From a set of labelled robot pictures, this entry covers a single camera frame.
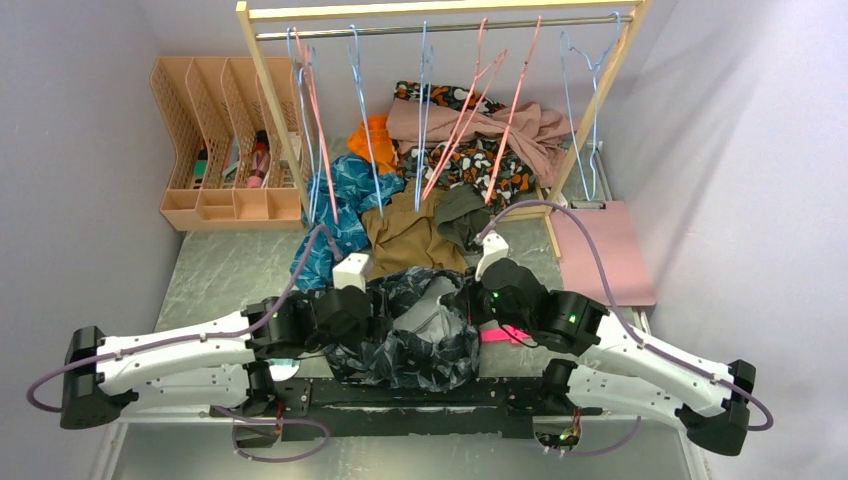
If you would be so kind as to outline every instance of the wooden post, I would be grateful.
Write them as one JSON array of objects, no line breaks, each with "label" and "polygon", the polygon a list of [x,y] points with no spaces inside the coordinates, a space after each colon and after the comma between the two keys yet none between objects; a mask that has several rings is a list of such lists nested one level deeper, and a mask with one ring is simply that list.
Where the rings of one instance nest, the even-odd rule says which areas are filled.
[{"label": "wooden post", "polygon": [[300,203],[305,210],[309,209],[309,195],[306,193],[306,185],[303,183],[300,164],[295,157],[294,148],[289,139],[289,131],[286,128],[286,119],[283,115],[283,108],[280,106],[280,99],[277,97],[277,91],[274,88],[274,82],[271,79],[271,71],[268,68],[268,62],[265,55],[259,48],[256,42],[256,32],[253,30],[253,25],[250,23],[250,10],[247,8],[247,2],[238,2],[236,4],[236,15],[239,17],[244,40],[247,42],[247,48],[250,50],[250,56],[253,57],[253,63],[256,64],[256,73],[259,76],[259,82],[262,84],[262,91],[265,93],[265,100],[268,101],[268,108],[271,109],[271,117],[274,119],[274,128],[280,136],[280,141],[283,144],[283,155],[289,164],[289,170],[294,180],[294,186],[297,188]]},{"label": "wooden post", "polygon": [[[633,21],[624,25],[621,29],[621,35],[618,37],[618,42],[616,43],[613,51],[610,53],[607,66],[604,68],[604,73],[598,81],[598,89],[595,92],[595,95],[592,96],[592,100],[589,102],[589,107],[586,109],[586,113],[583,114],[583,119],[580,121],[580,126],[577,128],[577,133],[574,136],[574,144],[568,150],[568,154],[565,156],[565,161],[560,166],[557,177],[554,180],[550,193],[548,194],[548,201],[557,201],[559,192],[561,192],[562,188],[565,186],[565,181],[571,173],[571,169],[574,168],[574,162],[577,160],[577,151],[583,148],[583,145],[586,143],[586,138],[592,130],[592,123],[595,119],[595,96],[598,97],[597,104],[598,108],[600,108],[601,105],[604,104],[604,100],[607,98],[607,94],[615,80],[615,76],[621,69],[621,64],[624,63],[624,58],[627,56],[627,52],[633,44],[633,39],[639,31],[639,27],[642,25],[642,20],[645,18],[645,13],[651,6],[652,1],[653,0],[643,0],[642,3],[633,8],[633,11],[630,13],[630,15],[633,16]],[[547,207],[548,213],[550,213],[551,210],[551,207]]]}]

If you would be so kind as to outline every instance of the organizer compartment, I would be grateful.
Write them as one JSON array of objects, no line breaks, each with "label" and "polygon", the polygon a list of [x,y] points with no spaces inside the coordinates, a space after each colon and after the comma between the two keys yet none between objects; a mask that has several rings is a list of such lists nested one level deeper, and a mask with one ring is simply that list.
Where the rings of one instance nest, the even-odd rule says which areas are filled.
[{"label": "organizer compartment", "polygon": [[[287,58],[268,59],[285,113],[295,161],[300,170],[301,142],[295,92]],[[176,161],[160,210],[180,231],[301,228],[301,203],[282,142],[273,128],[256,68],[249,57],[162,57],[151,87],[174,143]],[[267,188],[246,188],[250,153],[258,130],[268,132],[272,163]],[[238,144],[235,180],[223,172]],[[206,145],[208,159],[200,188],[192,188],[195,163]]]}]

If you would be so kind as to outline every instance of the wall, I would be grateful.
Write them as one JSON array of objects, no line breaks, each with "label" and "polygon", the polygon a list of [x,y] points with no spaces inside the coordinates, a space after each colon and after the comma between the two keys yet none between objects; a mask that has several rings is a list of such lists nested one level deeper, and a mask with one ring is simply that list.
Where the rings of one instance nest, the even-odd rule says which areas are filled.
[{"label": "wall", "polygon": [[132,2],[0,6],[0,478],[88,478],[103,431],[60,430],[24,392],[75,329],[145,333],[159,312],[180,237],[158,212],[174,154],[157,53]]},{"label": "wall", "polygon": [[846,21],[836,0],[681,0],[606,132],[655,333],[754,363],[776,417],[710,456],[715,479],[848,472]]},{"label": "wall", "polygon": [[[665,23],[677,0],[655,0],[642,27],[638,41],[631,49],[628,61],[622,67],[617,90],[611,93],[615,104],[616,92],[626,91],[632,84],[653,45],[653,41]],[[235,15],[235,0],[139,0],[153,27],[164,55],[249,55],[244,36]],[[251,1],[251,8],[295,7],[317,5],[342,5],[357,3],[397,3],[390,1],[363,0],[259,0]],[[629,7],[621,9],[626,14]],[[584,9],[577,11],[540,11],[524,13],[498,13],[489,15],[489,21],[516,19],[564,18],[574,16],[602,16],[611,10]],[[479,14],[408,16],[404,18],[356,19],[357,27],[385,27],[397,25],[420,25],[427,20],[430,25],[445,23],[478,23]],[[322,30],[348,28],[350,20],[304,22],[298,25],[260,25],[260,32],[284,32],[286,27],[300,30]],[[543,28],[538,47],[530,64],[522,88],[519,103],[537,101],[549,108],[565,111],[565,93],[562,87],[560,66],[560,27]],[[614,25],[576,26],[569,28],[575,45],[597,58],[609,44],[615,33]],[[507,60],[490,90],[490,97],[511,104],[515,84],[521,65],[527,56],[532,29],[491,31],[484,37],[483,65],[485,66],[502,49],[508,49]],[[442,85],[469,86],[474,74],[476,56],[476,32],[435,33],[428,36],[434,47],[435,61],[433,82]],[[349,135],[362,120],[347,49],[353,44],[350,38],[320,39],[310,42],[316,48],[317,91],[323,120],[331,135]],[[288,55],[286,42],[264,42],[261,44],[267,55]],[[421,56],[421,37],[415,35],[393,35],[363,37],[362,69],[365,98],[368,112],[386,114],[391,107],[392,93],[398,80],[418,79]],[[592,94],[591,76],[585,61],[577,54],[567,57],[569,84],[575,116],[582,114]]]}]

